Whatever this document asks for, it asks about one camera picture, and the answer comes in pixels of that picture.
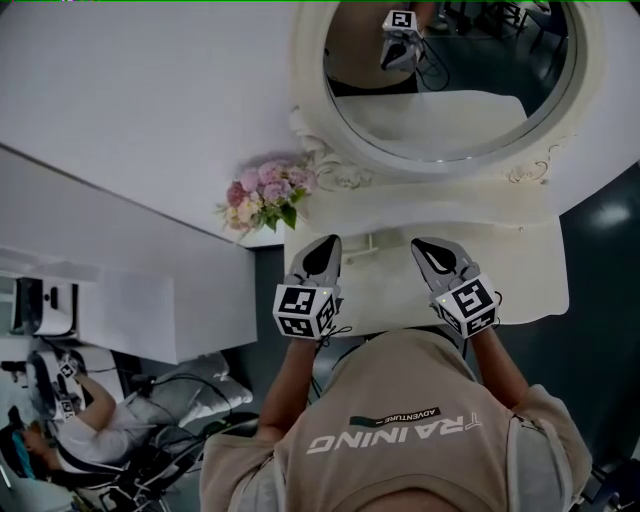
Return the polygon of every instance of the round mirror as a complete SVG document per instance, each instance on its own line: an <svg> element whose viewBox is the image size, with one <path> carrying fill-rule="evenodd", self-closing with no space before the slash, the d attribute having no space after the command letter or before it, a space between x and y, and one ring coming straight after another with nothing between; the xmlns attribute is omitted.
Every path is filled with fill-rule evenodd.
<svg viewBox="0 0 640 512"><path fill-rule="evenodd" d="M552 112L572 26L560 2L342 2L324 44L327 93L386 154L471 159Z"/></svg>

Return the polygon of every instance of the flower bouquet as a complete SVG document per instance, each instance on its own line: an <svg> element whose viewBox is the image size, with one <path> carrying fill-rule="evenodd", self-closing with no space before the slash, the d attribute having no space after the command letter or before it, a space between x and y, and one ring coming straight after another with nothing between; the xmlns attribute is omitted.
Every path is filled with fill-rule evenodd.
<svg viewBox="0 0 640 512"><path fill-rule="evenodd" d="M258 168L243 170L227 190L227 204L218 210L226 225L246 235L268 226L274 231L282 219L296 227L294 205L316 186L315 173L284 160L267 162Z"/></svg>

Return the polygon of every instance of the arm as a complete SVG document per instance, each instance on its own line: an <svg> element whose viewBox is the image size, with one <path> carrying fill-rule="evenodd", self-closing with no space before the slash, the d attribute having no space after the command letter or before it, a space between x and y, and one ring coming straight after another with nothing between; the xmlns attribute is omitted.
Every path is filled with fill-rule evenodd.
<svg viewBox="0 0 640 512"><path fill-rule="evenodd" d="M316 344L292 339L276 380L264 401L256 437L279 441L307 407Z"/></svg>
<svg viewBox="0 0 640 512"><path fill-rule="evenodd" d="M96 432L100 432L111 421L116 408L116 401L106 389L89 376L79 373L76 375L76 380L93 398L91 405L78 414L77 417Z"/></svg>
<svg viewBox="0 0 640 512"><path fill-rule="evenodd" d="M431 22L435 8L435 2L411 2L411 10L416 13L420 32L427 28L427 25Z"/></svg>
<svg viewBox="0 0 640 512"><path fill-rule="evenodd" d="M529 391L529 384L500 343L493 328L471 337L484 386L505 407L518 405Z"/></svg>

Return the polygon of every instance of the strap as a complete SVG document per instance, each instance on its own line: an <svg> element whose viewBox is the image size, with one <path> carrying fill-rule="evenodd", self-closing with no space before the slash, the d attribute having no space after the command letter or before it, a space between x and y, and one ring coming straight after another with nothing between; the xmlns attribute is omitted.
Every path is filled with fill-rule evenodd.
<svg viewBox="0 0 640 512"><path fill-rule="evenodd" d="M107 466L104 464L93 464L91 462L85 462L83 460L78 459L71 455L61 443L58 443L56 447L58 449L58 453L65 460L67 464L73 466L74 468L85 471L86 473L103 473L103 474L111 474L111 475L119 475L122 473L122 469L116 468L114 466Z"/></svg>

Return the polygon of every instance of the green leaf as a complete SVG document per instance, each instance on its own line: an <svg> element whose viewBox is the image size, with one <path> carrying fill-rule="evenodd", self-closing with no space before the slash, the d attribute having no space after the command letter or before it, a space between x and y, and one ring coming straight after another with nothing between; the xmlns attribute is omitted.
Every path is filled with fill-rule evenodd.
<svg viewBox="0 0 640 512"><path fill-rule="evenodd" d="M276 230L276 225L278 224L278 217L267 217L264 223L269 226L273 231Z"/></svg>
<svg viewBox="0 0 640 512"><path fill-rule="evenodd" d="M298 212L293 206L285 204L282 207L280 216L287 226L289 226L291 229L296 229L296 219L298 218Z"/></svg>
<svg viewBox="0 0 640 512"><path fill-rule="evenodd" d="M297 203L298 201L300 201L300 199L302 199L306 194L306 191L303 188L298 188L296 189L293 194L291 194L291 202L292 203Z"/></svg>

